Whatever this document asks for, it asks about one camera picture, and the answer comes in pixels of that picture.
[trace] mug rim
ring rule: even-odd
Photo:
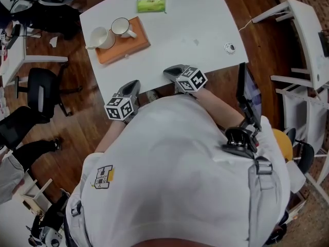
[[[115,20],[112,22],[112,24],[111,24],[111,31],[112,31],[113,34],[120,36],[120,35],[125,34],[125,33],[129,30],[129,28],[130,28],[130,22],[129,22],[128,19],[126,19],[126,20],[128,21],[128,23],[129,23],[127,30],[126,30],[125,32],[123,32],[123,33],[117,34],[117,33],[114,33],[114,32],[113,32],[113,30],[112,30],[112,26],[113,26],[113,23],[114,23],[116,20],[118,20],[118,19],[126,19],[126,18],[125,18],[125,17],[118,17],[117,19],[115,19]]]

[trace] white table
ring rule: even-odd
[[[22,37],[18,37],[12,47],[8,50],[6,61],[4,61],[3,56],[1,57],[0,75],[2,76],[4,87],[10,83],[24,63],[68,61],[67,57],[27,55],[25,34],[26,29],[21,27],[20,36]]]
[[[293,18],[307,66],[306,69],[292,68],[291,71],[310,74],[310,80],[284,76],[271,76],[271,80],[312,87],[317,90],[329,81],[329,58],[325,58],[323,54],[318,35],[322,28],[313,7],[296,0],[287,0],[253,18],[252,21],[257,23],[282,10],[291,13],[280,16],[276,20],[282,21]]]
[[[138,79],[141,93],[166,85],[162,71],[172,65],[188,64],[203,72],[248,62],[233,17],[224,0],[167,0],[167,13],[137,13],[137,0],[105,0],[80,15],[86,43],[99,26],[111,28],[118,17],[139,16],[151,46],[110,65],[101,65],[94,50],[89,58],[104,102],[121,86]],[[229,55],[227,42],[236,48]]]

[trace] black monitor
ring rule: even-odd
[[[246,63],[239,65],[236,98],[246,116],[245,122],[261,131],[262,94]]]

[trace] yellow object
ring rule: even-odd
[[[288,161],[293,160],[293,145],[291,144],[289,137],[284,132],[278,129],[272,129],[272,130],[274,136],[276,137],[277,143],[280,147],[283,157]]]

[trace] orange tray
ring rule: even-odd
[[[99,63],[110,64],[151,45],[139,17],[130,19],[129,22],[132,24],[133,32],[137,34],[137,38],[116,37],[115,44],[111,48],[96,48]]]

